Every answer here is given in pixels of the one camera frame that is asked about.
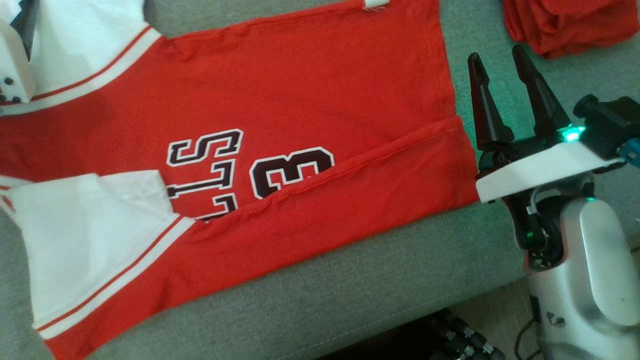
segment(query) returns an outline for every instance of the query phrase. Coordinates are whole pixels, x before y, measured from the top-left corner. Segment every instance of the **blue connector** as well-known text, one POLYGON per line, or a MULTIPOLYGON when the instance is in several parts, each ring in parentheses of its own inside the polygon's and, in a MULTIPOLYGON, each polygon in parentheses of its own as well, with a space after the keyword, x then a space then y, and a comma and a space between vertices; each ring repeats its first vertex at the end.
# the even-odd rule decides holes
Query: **blue connector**
POLYGON ((627 141, 624 145, 622 145, 619 154, 628 163, 637 168, 640 168, 640 139, 633 138, 627 141))

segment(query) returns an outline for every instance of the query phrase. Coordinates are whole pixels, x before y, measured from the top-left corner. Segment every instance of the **black lettering with white outline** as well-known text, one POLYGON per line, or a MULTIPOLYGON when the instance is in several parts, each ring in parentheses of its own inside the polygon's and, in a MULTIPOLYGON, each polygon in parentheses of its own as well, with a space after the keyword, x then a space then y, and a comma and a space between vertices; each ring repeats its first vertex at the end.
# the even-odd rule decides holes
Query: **black lettering with white outline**
POLYGON ((184 155, 183 152, 191 147, 191 139, 172 142, 169 144, 166 163, 171 167, 198 163, 208 157, 212 145, 216 143, 221 144, 214 147, 214 149, 216 149, 214 153, 215 158, 237 154, 240 151, 242 137, 243 131, 240 129, 202 135, 196 142, 193 154, 190 155, 184 155))
POLYGON ((312 147, 289 155, 256 160, 249 170, 254 196, 264 199, 282 187, 271 182, 271 174, 281 173, 283 184, 297 183, 304 180, 301 168, 309 165, 319 174, 334 165, 333 154, 323 147, 312 147))
POLYGON ((234 170, 236 168, 236 159, 218 161, 211 164, 211 173, 218 173, 219 176, 214 179, 196 181, 195 183, 169 185, 166 187, 170 199, 176 199, 183 193, 199 192, 208 189, 228 189, 234 184, 234 170))
POLYGON ((215 197, 212 197, 211 200, 213 201, 213 206, 224 206, 225 209, 216 211, 215 213, 196 217, 196 219, 208 221, 213 218, 220 218, 238 208, 238 203, 236 200, 235 193, 226 193, 225 195, 215 196, 215 197))

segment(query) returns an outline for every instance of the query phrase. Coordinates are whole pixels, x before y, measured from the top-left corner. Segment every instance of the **black cable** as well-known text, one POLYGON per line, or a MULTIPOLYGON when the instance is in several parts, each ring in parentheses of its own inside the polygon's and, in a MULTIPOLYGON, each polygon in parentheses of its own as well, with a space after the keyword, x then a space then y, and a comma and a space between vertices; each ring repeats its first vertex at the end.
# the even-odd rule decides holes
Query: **black cable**
POLYGON ((529 357, 525 360, 533 360, 534 357, 538 356, 542 354, 542 351, 540 349, 537 349, 533 354, 529 355, 529 357))
POLYGON ((516 338, 516 345, 513 347, 513 352, 515 352, 516 358, 518 360, 522 360, 522 357, 520 357, 520 354, 518 353, 520 342, 522 341, 522 335, 524 335, 525 331, 527 331, 533 325, 533 322, 533 319, 529 320, 529 322, 527 322, 527 324, 522 327, 522 330, 520 330, 520 332, 518 333, 518 337, 516 338))

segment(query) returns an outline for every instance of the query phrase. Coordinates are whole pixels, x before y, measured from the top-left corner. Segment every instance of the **gray fabric surface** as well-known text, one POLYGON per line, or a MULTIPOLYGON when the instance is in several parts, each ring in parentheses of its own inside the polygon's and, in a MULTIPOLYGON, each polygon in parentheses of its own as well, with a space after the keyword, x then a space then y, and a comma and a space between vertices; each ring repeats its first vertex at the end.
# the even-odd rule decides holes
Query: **gray fabric surface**
MULTIPOLYGON (((222 27, 332 0, 155 0, 145 13, 165 35, 222 27)), ((511 60, 499 1, 443 1, 441 20, 458 113, 474 139, 467 56, 477 51, 503 119, 532 133, 531 110, 511 60)), ((640 99, 640 37, 554 61, 535 58, 570 109, 590 92, 640 99)), ((598 179, 599 195, 640 244, 637 184, 625 168, 598 179)), ((93 359, 296 359, 326 354, 523 276, 504 206, 475 204, 418 221, 148 319, 93 359)), ((0 217, 0 359, 48 359, 31 330, 28 273, 18 231, 0 217)))

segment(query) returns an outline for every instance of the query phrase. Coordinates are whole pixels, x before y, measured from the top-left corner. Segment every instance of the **folded red cloth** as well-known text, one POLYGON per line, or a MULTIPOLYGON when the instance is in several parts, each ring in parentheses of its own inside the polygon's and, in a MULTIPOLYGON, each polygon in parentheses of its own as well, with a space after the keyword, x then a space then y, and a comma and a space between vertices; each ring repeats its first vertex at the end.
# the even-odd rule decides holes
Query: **folded red cloth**
POLYGON ((511 38, 544 58, 578 54, 632 37, 640 29, 636 0, 504 0, 511 38))

